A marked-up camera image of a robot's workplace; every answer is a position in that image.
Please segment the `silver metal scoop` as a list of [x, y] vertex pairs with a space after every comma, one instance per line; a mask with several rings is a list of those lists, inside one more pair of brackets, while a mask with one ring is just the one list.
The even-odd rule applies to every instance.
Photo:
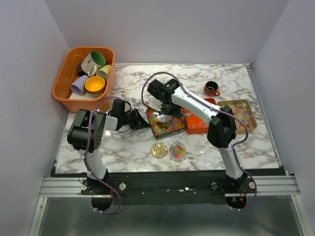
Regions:
[[173, 116], [158, 113], [156, 121], [160, 123], [169, 123], [173, 120], [173, 118]]

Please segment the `dark tin of gummies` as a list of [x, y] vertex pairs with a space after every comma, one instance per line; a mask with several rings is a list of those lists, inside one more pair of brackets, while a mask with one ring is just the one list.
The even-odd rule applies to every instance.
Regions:
[[157, 122], [158, 112], [154, 109], [147, 109], [146, 115], [151, 126], [153, 137], [161, 140], [184, 131], [185, 124], [182, 119], [173, 118], [171, 121], [162, 123]]

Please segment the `orange lollipop tin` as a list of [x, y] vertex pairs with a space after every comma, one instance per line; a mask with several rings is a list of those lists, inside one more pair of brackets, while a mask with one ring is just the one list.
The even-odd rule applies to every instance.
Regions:
[[187, 109], [182, 108], [182, 113], [189, 115], [184, 118], [184, 123], [186, 126], [186, 132], [190, 135], [192, 134], [204, 134], [208, 132], [207, 124], [200, 119], [198, 116], [188, 111]]

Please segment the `gold popsicle candy tin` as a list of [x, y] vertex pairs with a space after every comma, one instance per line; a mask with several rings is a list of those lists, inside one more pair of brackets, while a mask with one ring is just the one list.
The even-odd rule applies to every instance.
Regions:
[[229, 106], [233, 111], [233, 115], [246, 125], [249, 132], [253, 132], [257, 128], [254, 114], [247, 100], [239, 99], [219, 101], [218, 105], [221, 107], [224, 107], [225, 105]]

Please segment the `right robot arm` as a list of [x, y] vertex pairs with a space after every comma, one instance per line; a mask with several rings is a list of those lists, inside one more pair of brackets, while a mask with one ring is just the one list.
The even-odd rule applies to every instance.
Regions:
[[234, 148], [237, 142], [232, 109], [207, 102], [188, 91], [175, 79], [169, 80], [166, 84], [153, 80], [149, 83], [147, 91], [153, 96], [150, 107], [157, 110], [159, 114], [180, 118], [184, 108], [207, 124], [207, 139], [218, 148], [225, 165], [225, 173], [228, 177], [227, 189], [233, 193], [243, 189], [243, 178], [246, 174]]

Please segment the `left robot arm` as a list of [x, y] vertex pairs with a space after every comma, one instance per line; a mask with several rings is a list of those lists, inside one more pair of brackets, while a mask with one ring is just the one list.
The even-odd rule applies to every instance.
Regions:
[[114, 98], [112, 109], [107, 113], [85, 109], [77, 112], [68, 131], [67, 142], [81, 152], [87, 177], [94, 179], [92, 188], [96, 193], [104, 194], [109, 189], [109, 182], [105, 179], [108, 170], [99, 153], [104, 130], [123, 133], [149, 127], [131, 102], [119, 98]]

